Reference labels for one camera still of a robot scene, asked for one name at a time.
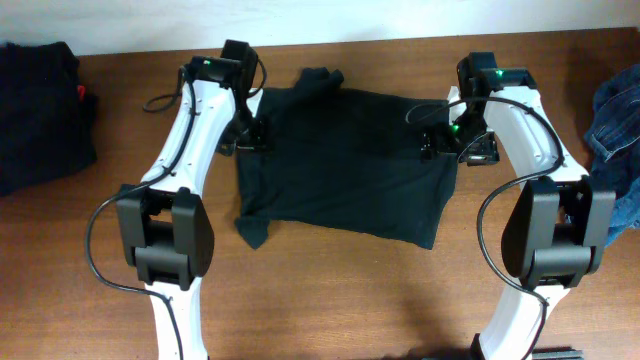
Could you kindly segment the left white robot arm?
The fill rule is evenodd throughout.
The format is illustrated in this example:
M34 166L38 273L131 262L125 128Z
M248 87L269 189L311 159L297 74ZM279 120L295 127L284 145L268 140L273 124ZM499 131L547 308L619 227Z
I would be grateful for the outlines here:
M212 263L214 231L204 208L205 180L216 155L260 139L256 119L267 71L255 55L194 57L178 71L167 100L178 112L139 184L114 200L126 263L153 309L161 359L205 359L200 293Z

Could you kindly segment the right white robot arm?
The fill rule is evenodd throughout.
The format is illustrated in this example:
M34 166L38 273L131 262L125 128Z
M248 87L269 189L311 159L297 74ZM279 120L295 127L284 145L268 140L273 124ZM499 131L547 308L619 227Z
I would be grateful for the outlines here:
M505 288L489 324L465 359L581 359L571 347L539 350L551 311L602 262L615 193L598 186L561 142L528 70L457 66L458 89L445 107L448 124L427 127L423 157L454 155L470 166L495 164L507 153L515 179L493 190L476 218L479 247ZM483 234L493 200L520 187L501 239L504 266L491 259Z

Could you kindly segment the dark green t-shirt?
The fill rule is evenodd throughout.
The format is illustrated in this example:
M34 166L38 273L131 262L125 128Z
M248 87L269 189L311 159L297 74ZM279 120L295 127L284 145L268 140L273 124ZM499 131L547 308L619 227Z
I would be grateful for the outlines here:
M447 123L445 101L343 87L343 74L306 68L291 88L267 88L257 117L266 150L236 156L235 226L257 249L271 222L297 221L432 249L455 190L453 155L422 160L423 129Z

